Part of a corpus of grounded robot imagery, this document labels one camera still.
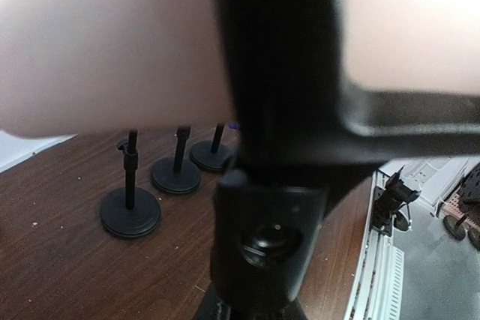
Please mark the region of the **black stand for pink microphone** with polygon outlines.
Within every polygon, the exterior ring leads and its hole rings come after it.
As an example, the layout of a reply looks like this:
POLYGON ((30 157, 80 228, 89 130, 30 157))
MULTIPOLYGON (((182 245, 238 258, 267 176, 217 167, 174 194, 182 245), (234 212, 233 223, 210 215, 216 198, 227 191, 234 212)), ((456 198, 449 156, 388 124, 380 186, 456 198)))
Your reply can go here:
POLYGON ((240 140, 197 319, 303 319, 323 219, 382 164, 479 152, 479 0, 215 0, 240 140))

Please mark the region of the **pale pink microphone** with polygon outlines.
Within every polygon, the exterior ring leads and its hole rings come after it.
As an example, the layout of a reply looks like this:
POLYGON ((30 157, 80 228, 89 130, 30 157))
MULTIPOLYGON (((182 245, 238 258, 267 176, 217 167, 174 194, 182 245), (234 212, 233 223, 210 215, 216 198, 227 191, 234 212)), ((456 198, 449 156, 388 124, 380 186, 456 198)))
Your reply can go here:
POLYGON ((1 0, 1 129, 235 119, 213 0, 1 0))

